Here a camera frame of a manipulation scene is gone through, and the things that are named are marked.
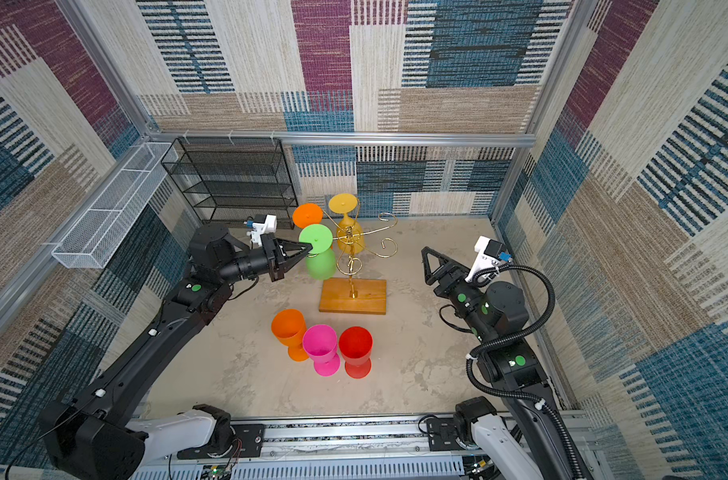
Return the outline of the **green plastic wine glass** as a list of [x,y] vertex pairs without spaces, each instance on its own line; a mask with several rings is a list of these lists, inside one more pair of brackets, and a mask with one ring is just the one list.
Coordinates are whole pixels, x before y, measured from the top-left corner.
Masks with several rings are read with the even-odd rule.
[[336,257],[332,249],[334,235],[323,224],[313,224],[305,227],[300,235],[301,243],[312,245],[312,250],[306,258],[309,275],[315,280],[328,280],[337,271]]

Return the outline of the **orange back wine glass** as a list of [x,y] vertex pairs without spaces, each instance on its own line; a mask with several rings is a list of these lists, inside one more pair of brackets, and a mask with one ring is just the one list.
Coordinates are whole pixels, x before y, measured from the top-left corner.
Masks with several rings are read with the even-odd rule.
[[292,216],[294,225],[301,229],[320,224],[323,218],[324,211],[314,203],[305,203],[298,206]]

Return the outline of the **orange wine glass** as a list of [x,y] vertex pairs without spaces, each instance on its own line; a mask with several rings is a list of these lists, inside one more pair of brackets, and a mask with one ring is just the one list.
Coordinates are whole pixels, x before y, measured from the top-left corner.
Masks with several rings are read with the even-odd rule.
[[324,211],[314,203],[305,203],[298,206],[292,216],[294,225],[301,229],[320,224],[323,218]]
[[297,309],[285,309],[273,319],[271,330],[280,343],[287,347],[289,357],[295,362],[309,359],[303,347],[303,337],[307,331],[304,315]]

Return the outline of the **yellow plastic wine glass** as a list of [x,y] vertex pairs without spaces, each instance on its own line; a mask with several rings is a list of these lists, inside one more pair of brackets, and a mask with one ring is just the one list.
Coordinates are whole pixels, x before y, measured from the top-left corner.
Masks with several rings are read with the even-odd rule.
[[363,229],[360,223],[351,216],[358,204],[357,197],[350,193],[335,195],[329,201],[330,211],[342,216],[341,220],[336,223],[338,248],[343,254],[350,256],[357,256],[366,246]]

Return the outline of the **orange front wine glass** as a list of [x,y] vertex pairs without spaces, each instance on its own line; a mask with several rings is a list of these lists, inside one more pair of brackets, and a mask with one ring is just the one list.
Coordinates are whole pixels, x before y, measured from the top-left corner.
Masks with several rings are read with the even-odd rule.
[[304,315],[297,309],[285,309],[273,319],[271,330],[280,343],[287,347],[289,357],[295,362],[309,359],[303,347],[303,337],[307,331]]

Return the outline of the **pink plastic wine glass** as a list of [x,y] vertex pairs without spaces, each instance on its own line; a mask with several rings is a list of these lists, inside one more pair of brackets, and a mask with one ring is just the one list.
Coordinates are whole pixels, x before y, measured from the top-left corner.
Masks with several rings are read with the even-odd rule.
[[331,326],[320,324],[310,327],[303,336],[303,348],[320,376],[330,377],[339,370],[338,336]]

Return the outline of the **red plastic wine glass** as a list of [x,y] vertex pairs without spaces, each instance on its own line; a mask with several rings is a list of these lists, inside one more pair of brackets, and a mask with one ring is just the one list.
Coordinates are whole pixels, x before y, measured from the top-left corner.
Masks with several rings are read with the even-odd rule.
[[339,338],[339,349],[345,361],[346,373],[354,379],[363,379],[372,369],[371,353],[374,341],[364,327],[353,326]]

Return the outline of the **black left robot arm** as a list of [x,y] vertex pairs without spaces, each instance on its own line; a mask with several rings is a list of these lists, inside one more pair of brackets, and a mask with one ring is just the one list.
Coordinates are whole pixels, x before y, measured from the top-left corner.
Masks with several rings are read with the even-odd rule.
[[236,435],[224,410],[197,405],[151,421],[135,421],[133,413],[175,356],[233,298],[235,283],[263,274],[280,280],[312,249],[272,233],[252,248],[223,225],[200,227],[183,279],[143,333],[74,399],[51,402],[40,414],[37,440],[53,466],[79,479],[128,479],[143,464],[184,450],[231,455]]

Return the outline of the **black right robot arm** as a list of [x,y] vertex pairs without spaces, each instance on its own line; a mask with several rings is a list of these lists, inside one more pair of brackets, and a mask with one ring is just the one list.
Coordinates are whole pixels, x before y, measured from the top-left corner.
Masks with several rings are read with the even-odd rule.
[[[499,242],[479,251],[473,267],[430,247],[421,256],[426,284],[449,301],[480,342],[467,354],[465,371],[482,394],[456,406],[458,443],[481,449],[506,479],[591,478],[526,340],[554,312],[551,281],[533,267],[511,262]],[[546,306],[536,321],[529,319],[522,289],[498,280],[509,271],[531,274],[545,287]]]

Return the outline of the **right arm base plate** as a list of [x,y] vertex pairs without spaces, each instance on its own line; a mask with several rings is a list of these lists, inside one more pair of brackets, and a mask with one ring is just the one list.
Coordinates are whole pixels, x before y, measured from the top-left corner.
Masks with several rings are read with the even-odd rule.
[[477,450],[469,423],[455,417],[428,415],[418,421],[431,451]]

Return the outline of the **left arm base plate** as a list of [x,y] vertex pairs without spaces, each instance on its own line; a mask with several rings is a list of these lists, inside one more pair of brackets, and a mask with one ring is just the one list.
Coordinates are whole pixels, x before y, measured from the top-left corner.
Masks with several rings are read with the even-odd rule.
[[261,455],[265,424],[232,424],[217,427],[212,439],[201,447],[176,453],[178,460],[257,458]]

